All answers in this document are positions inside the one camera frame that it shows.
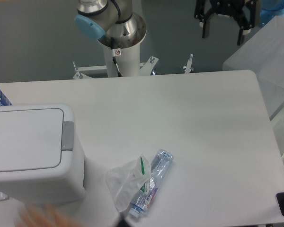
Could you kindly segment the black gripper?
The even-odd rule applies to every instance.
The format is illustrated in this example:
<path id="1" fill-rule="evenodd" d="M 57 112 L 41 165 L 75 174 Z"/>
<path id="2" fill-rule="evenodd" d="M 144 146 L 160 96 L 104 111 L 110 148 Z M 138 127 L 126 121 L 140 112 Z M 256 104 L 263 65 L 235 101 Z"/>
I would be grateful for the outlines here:
<path id="1" fill-rule="evenodd" d="M 197 0 L 194 17 L 199 19 L 202 28 L 202 38 L 207 38 L 210 32 L 210 18 L 214 15 L 232 17 L 239 26 L 237 45 L 244 43 L 245 36 L 251 31 L 251 26 L 260 22 L 260 0 L 209 0 L 210 8 L 205 12 L 206 0 Z"/>

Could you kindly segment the silver robot arm blue cap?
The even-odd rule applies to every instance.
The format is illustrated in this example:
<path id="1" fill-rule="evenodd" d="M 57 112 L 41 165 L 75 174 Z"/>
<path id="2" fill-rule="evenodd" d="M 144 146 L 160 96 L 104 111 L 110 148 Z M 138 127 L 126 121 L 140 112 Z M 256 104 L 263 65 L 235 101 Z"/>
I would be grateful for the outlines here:
<path id="1" fill-rule="evenodd" d="M 202 38 L 207 38 L 210 19 L 214 14 L 232 17 L 239 26 L 237 45 L 244 43 L 245 35 L 259 24 L 261 1 L 259 0 L 211 0 L 205 12 L 205 1 L 198 0 L 194 17 L 202 26 Z M 77 28 L 91 39 L 99 40 L 110 35 L 117 25 L 128 24 L 133 17 L 131 0 L 79 0 L 74 21 Z"/>

